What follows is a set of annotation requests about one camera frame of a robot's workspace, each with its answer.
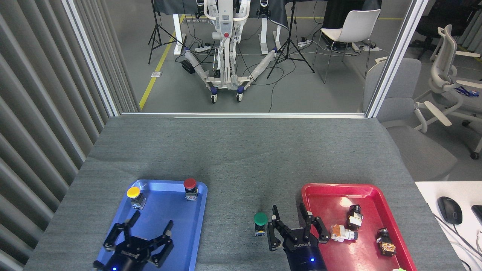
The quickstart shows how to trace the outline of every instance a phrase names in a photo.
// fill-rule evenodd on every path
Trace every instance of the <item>power strip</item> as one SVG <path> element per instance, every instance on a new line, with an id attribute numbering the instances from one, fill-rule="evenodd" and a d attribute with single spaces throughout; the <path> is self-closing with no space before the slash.
<path id="1" fill-rule="evenodd" d="M 194 48 L 194 51 L 197 52 L 197 53 L 200 53 L 200 52 L 204 52 L 204 51 L 207 51 L 207 50 L 210 50 L 211 47 L 210 46 L 203 46 L 201 48 Z"/>
<path id="2" fill-rule="evenodd" d="M 363 46 L 363 50 L 365 52 L 368 52 L 368 45 Z M 379 47 L 375 47 L 375 48 L 372 48 L 370 51 L 371 52 L 378 52 L 378 51 L 381 51 L 381 49 Z"/>
<path id="3" fill-rule="evenodd" d="M 351 47 L 353 48 L 353 51 L 354 51 L 355 53 L 359 53 L 359 52 L 360 52 L 360 49 L 358 48 L 358 46 L 357 46 L 354 42 L 351 43 Z"/>
<path id="4" fill-rule="evenodd" d="M 307 45 L 310 45 L 312 41 L 306 40 L 306 41 L 300 41 L 298 42 L 298 47 L 305 47 Z"/>

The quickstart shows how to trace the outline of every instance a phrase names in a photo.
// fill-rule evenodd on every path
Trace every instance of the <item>plastic tray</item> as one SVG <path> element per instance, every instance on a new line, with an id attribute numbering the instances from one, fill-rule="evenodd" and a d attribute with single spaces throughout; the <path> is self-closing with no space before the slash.
<path id="1" fill-rule="evenodd" d="M 369 184 L 306 184 L 301 189 L 303 202 L 313 215 L 320 216 L 326 228 L 346 224 L 349 207 L 359 204 L 363 221 L 357 241 L 330 240 L 320 244 L 320 251 L 329 271 L 391 271 L 399 267 L 416 271 L 415 264 L 388 207 L 383 193 Z M 397 254 L 380 254 L 377 231 L 386 227 Z"/>
<path id="2" fill-rule="evenodd" d="M 143 271 L 194 271 L 208 192 L 206 185 L 197 182 L 199 191 L 197 201 L 187 201 L 184 198 L 185 189 L 182 181 L 138 180 L 128 188 L 132 186 L 139 187 L 147 197 L 144 209 L 140 210 L 141 216 L 131 229 L 132 236 L 149 240 L 161 235 L 169 220 L 174 223 L 171 230 L 174 248 L 166 261 L 159 269 L 147 263 Z M 124 193 L 108 232 L 115 223 L 131 218 L 134 211 L 130 198 Z M 120 234 L 116 244 L 122 241 L 124 236 Z M 153 254 L 160 252 L 161 249 L 158 248 Z M 113 252 L 107 252 L 102 247 L 97 260 L 106 264 L 112 254 Z"/>

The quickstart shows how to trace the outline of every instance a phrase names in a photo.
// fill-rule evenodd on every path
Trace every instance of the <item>white office chair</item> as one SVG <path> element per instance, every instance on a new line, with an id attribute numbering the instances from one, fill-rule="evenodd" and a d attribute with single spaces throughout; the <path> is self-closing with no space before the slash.
<path id="1" fill-rule="evenodd" d="M 363 92 L 363 109 L 366 111 L 380 79 L 384 63 L 373 66 L 365 78 Z M 377 115 L 379 122 L 404 120 L 413 113 L 416 114 L 424 129 L 427 131 L 425 119 L 420 112 L 421 103 L 414 102 L 412 96 L 415 91 L 421 63 L 417 59 L 404 58 L 400 62 L 397 73 L 390 85 L 382 107 Z M 450 121 L 430 102 L 425 102 L 432 113 L 438 116 L 445 125 Z M 405 167 L 415 181 L 443 181 L 457 163 L 457 158 L 444 147 L 428 138 L 420 131 L 409 126 L 397 125 L 387 128 L 388 133 L 397 145 Z"/>
<path id="2" fill-rule="evenodd" d="M 376 19 L 378 18 L 378 15 L 380 15 L 380 9 L 368 10 L 368 11 L 353 10 L 348 13 L 342 28 L 339 28 L 339 29 L 322 28 L 321 29 L 321 32 L 333 41 L 330 49 L 330 56 L 328 57 L 328 65 L 326 67 L 325 79 L 323 79 L 323 77 L 321 78 L 323 83 L 326 83 L 326 80 L 328 78 L 328 68 L 330 67 L 330 59 L 331 59 L 333 46 L 335 42 L 337 41 L 346 42 L 347 45 L 345 47 L 345 51 L 346 51 L 346 48 L 348 47 L 348 44 L 351 44 L 352 42 L 368 40 L 369 43 L 371 43 L 369 38 L 372 34 L 373 27 L 375 26 L 375 22 L 376 22 Z M 315 59 L 316 59 L 316 55 L 318 54 L 318 49 L 320 47 L 320 39 L 321 39 L 321 35 L 318 38 L 318 46 L 316 48 Z M 369 46 L 369 49 L 368 49 L 365 76 L 368 70 L 368 59 L 370 58 L 370 50 L 371 50 L 371 46 Z"/>
<path id="3" fill-rule="evenodd" d="M 456 55 L 480 57 L 480 54 L 457 51 L 457 43 L 451 35 L 451 30 L 452 25 L 438 28 L 441 38 L 430 58 L 433 61 L 428 81 L 430 90 L 416 100 L 423 98 L 428 93 L 432 93 L 435 102 L 447 108 L 443 111 L 444 115 L 461 117 L 465 119 L 462 125 L 468 126 L 471 121 L 482 122 L 482 118 L 477 117 L 477 115 L 480 116 L 482 114 L 482 97 L 470 96 L 473 90 L 477 90 L 482 95 L 482 84 L 477 80 L 456 77 L 457 68 L 455 68 L 453 63 Z M 427 121 L 427 124 L 431 124 L 434 121 L 436 119 L 432 118 Z M 470 157 L 478 159 L 481 149 L 482 138 L 475 150 L 470 154 Z"/>

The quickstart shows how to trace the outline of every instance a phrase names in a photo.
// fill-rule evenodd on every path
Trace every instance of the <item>computer mouse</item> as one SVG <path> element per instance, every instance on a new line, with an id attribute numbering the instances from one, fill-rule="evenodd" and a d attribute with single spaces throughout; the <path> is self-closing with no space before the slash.
<path id="1" fill-rule="evenodd" d="M 458 225 L 462 223 L 462 209 L 458 203 L 449 197 L 437 199 L 440 213 L 447 223 Z"/>

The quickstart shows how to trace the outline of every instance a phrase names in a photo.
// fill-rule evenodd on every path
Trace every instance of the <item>tripod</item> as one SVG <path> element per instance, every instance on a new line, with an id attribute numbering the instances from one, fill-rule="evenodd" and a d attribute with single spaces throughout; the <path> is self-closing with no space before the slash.
<path id="1" fill-rule="evenodd" d="M 149 39 L 149 42 L 147 44 L 150 44 L 150 42 L 152 41 L 152 45 L 151 45 L 151 53 L 149 55 L 149 62 L 147 63 L 148 65 L 150 65 L 150 59 L 152 57 L 152 51 L 154 51 L 155 49 L 163 46 L 163 45 L 166 45 L 166 44 L 169 44 L 169 43 L 173 43 L 173 42 L 179 42 L 179 43 L 182 43 L 184 45 L 183 42 L 179 41 L 178 39 L 176 39 L 176 37 L 174 37 L 171 33 L 167 32 L 166 29 L 164 29 L 158 22 L 157 22 L 157 16 L 156 16 L 156 12 L 157 14 L 159 15 L 159 17 L 161 17 L 161 14 L 160 12 L 156 11 L 156 7 L 154 5 L 154 0 L 151 0 L 151 4 L 152 4 L 152 11 L 154 13 L 154 20 L 156 21 L 156 25 L 154 26 L 154 30 L 152 31 L 152 34 L 151 34 L 151 37 Z M 172 41 L 168 41 L 166 43 L 162 43 L 161 41 L 161 33 L 159 32 L 159 28 L 166 32 L 169 37 L 171 37 Z"/>
<path id="2" fill-rule="evenodd" d="M 295 43 L 293 42 L 293 40 L 291 39 L 291 30 L 293 29 L 293 16 L 295 14 L 295 4 L 296 4 L 296 0 L 293 0 L 293 5 L 291 6 L 291 22 L 290 22 L 290 31 L 288 33 L 288 39 L 285 41 L 285 43 L 283 43 L 283 45 L 281 46 L 281 48 L 278 50 L 278 52 L 280 52 L 280 54 L 278 55 L 278 57 L 276 58 L 276 61 L 273 65 L 273 67 L 271 67 L 271 71 L 269 71 L 269 74 L 268 76 L 266 77 L 266 79 L 269 78 L 269 76 L 271 75 L 271 73 L 273 72 L 273 69 L 275 68 L 275 66 L 287 59 L 290 59 L 290 60 L 298 60 L 298 61 L 304 61 L 306 63 L 306 65 L 308 65 L 308 67 L 311 69 L 311 71 L 313 73 L 315 73 L 315 71 L 313 70 L 313 68 L 309 65 L 308 61 L 305 59 L 305 57 L 301 54 L 300 52 L 300 49 L 298 49 L 298 47 L 295 45 Z M 299 59 L 299 58 L 292 58 L 290 57 L 290 44 L 293 45 L 293 47 L 298 51 L 298 53 L 300 54 L 301 58 L 302 59 Z"/>

